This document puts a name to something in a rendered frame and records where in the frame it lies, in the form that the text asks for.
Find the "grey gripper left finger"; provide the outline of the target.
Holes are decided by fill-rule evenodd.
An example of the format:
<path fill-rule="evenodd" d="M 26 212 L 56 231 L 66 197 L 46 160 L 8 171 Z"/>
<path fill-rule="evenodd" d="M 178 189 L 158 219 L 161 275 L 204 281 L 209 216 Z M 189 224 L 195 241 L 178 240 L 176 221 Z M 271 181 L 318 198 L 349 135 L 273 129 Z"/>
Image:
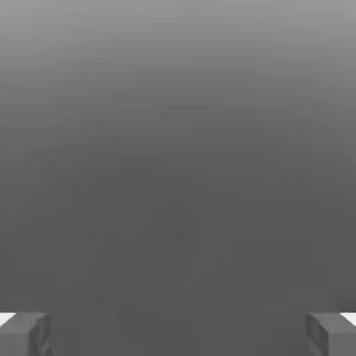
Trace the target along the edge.
<path fill-rule="evenodd" d="M 0 311 L 0 356 L 52 356 L 51 315 Z"/>

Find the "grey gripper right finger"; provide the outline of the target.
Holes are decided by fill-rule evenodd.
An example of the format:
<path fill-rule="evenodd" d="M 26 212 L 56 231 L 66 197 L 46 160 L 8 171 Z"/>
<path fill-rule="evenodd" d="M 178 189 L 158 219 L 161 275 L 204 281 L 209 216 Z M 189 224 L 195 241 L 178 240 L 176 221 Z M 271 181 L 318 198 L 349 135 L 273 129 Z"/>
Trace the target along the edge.
<path fill-rule="evenodd" d="M 356 312 L 308 313 L 309 356 L 356 356 Z"/>

